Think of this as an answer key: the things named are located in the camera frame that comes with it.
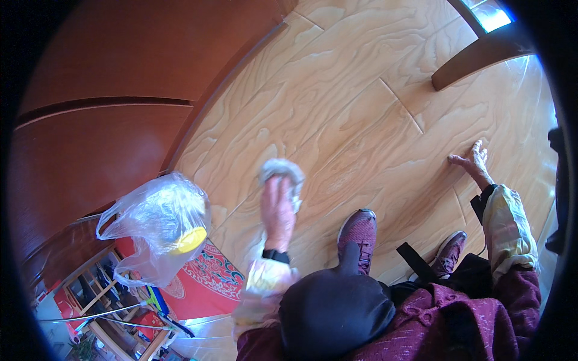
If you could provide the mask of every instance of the wrinkled hand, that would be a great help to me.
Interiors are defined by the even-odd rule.
[[[273,176],[265,182],[261,196],[261,219],[267,231],[266,250],[286,252],[293,235],[296,216],[289,200],[288,177]]]
[[[490,184],[494,184],[493,179],[488,174],[486,169],[486,160],[488,159],[488,150],[480,151],[481,140],[474,143],[472,150],[470,150],[467,158],[462,158],[459,155],[452,154],[447,157],[451,164],[462,166],[466,172],[477,183],[478,187],[483,191]]]

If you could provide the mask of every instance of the plastic bag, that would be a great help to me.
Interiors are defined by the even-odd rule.
[[[99,234],[115,214],[118,217]],[[211,224],[205,191],[179,172],[153,179],[120,198],[97,226],[101,240],[131,237],[135,254],[114,268],[114,279],[125,286],[166,287],[184,264],[196,258]],[[121,274],[137,272],[140,280]]]

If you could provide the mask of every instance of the black strap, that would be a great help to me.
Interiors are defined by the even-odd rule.
[[[289,256],[287,255],[287,252],[280,253],[276,250],[263,250],[263,258],[274,259],[289,264]]]
[[[480,224],[482,224],[482,220],[484,219],[484,210],[486,210],[488,199],[494,192],[494,189],[496,189],[497,187],[498,187],[497,184],[490,184],[484,189],[481,195],[475,196],[470,201],[473,211],[476,213],[477,219],[478,221],[480,221]]]
[[[404,242],[397,248],[401,257],[407,262],[412,270],[418,275],[421,281],[425,283],[439,283],[439,279],[431,269],[431,267],[424,261],[422,257],[410,246]]]

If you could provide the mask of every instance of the shoe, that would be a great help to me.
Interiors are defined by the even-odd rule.
[[[359,209],[349,215],[337,235],[337,255],[341,254],[349,241],[357,243],[360,248],[359,271],[369,275],[373,248],[377,237],[377,221],[375,213],[369,209]]]
[[[439,246],[438,254],[429,264],[436,276],[445,279],[450,276],[465,248],[467,238],[468,235],[463,230],[459,230],[443,241],[442,245]],[[409,281],[416,279],[416,273],[409,276]]]

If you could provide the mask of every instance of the purple coat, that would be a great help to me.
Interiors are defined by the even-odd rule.
[[[539,321],[541,296],[532,269],[512,267],[494,288],[493,298],[468,298],[464,293],[429,284],[397,308],[386,332],[342,360],[445,359],[447,333],[441,309],[463,307],[476,320],[476,359],[515,360],[529,343]],[[253,329],[237,342],[238,361],[284,360],[278,327]]]

